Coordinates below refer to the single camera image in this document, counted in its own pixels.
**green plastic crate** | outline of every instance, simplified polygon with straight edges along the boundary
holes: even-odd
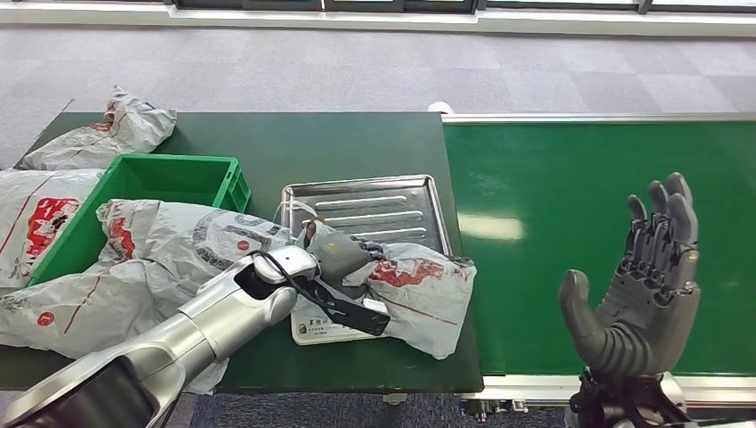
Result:
[[[105,171],[26,286],[83,272],[97,261],[107,239],[95,213],[111,199],[187,202],[244,212],[250,188],[236,158],[122,154]]]

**stainless steel tray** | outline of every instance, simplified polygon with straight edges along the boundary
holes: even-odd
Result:
[[[378,243],[419,243],[451,254],[433,177],[381,177],[288,185],[283,189],[281,224],[297,236],[312,214],[292,205],[306,203],[325,223]]]

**cable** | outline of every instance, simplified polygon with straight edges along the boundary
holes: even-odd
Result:
[[[255,251],[250,252],[249,255],[252,256],[253,258],[254,258],[254,256],[259,255],[263,259],[269,261],[273,266],[275,266],[276,269],[278,269],[278,273],[281,274],[281,275],[283,275],[284,278],[286,278],[286,281],[289,283],[289,285],[294,290],[296,290],[299,294],[303,295],[305,297],[305,299],[307,299],[307,300],[315,303],[318,307],[320,307],[323,310],[328,309],[328,305],[326,305],[322,301],[319,301],[316,298],[312,297],[312,295],[307,290],[305,290],[304,288],[302,288],[301,285],[297,284],[292,279],[292,277],[289,276],[289,273],[286,272],[286,269],[284,269],[284,267],[281,266],[281,263],[279,263],[278,260],[275,259],[275,257],[273,257],[272,255],[270,255],[269,252],[262,251],[262,250],[255,250]]]

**gray robotic hand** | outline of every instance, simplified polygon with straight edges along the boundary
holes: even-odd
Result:
[[[694,281],[698,220],[679,173],[648,186],[652,213],[630,195],[625,252],[596,310],[588,278],[569,270],[559,290],[562,315],[588,367],[608,375],[657,375],[678,362],[700,299]]]
[[[386,259],[377,243],[345,234],[319,237],[308,247],[320,265],[320,277],[332,287],[339,287],[344,277],[373,260]]]

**crumpled plastic bag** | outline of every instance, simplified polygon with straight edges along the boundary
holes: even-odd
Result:
[[[108,243],[98,263],[149,259],[172,275],[152,282],[158,311],[173,315],[199,287],[250,251],[287,244],[288,229],[248,214],[181,202],[112,200],[97,210]]]
[[[106,169],[123,153],[149,153],[176,126],[176,111],[159,109],[118,86],[102,122],[73,129],[24,156],[29,169]]]
[[[144,333],[253,250],[286,245],[288,230],[261,218],[178,202],[114,200],[97,211],[108,242],[86,272],[0,299],[0,343],[78,358]],[[228,361],[186,389],[209,393]]]
[[[6,294],[0,298],[0,343],[74,359],[107,349],[166,319],[152,305],[149,285],[170,280],[160,264],[134,259]],[[226,366],[208,367],[186,391],[212,391]]]
[[[342,233],[320,220],[312,224],[315,227],[309,234],[307,228],[302,230],[297,245],[310,248],[317,245],[318,235]],[[473,262],[416,243],[387,243],[382,247],[386,260],[368,263],[344,278],[343,284],[332,286],[353,296],[349,288],[366,285],[363,297],[384,303],[391,317],[385,335],[436,359],[453,354],[473,294],[477,273]],[[325,316],[323,310],[301,296],[293,311],[306,317]]]
[[[0,171],[0,295],[29,280],[102,174],[101,169]]]

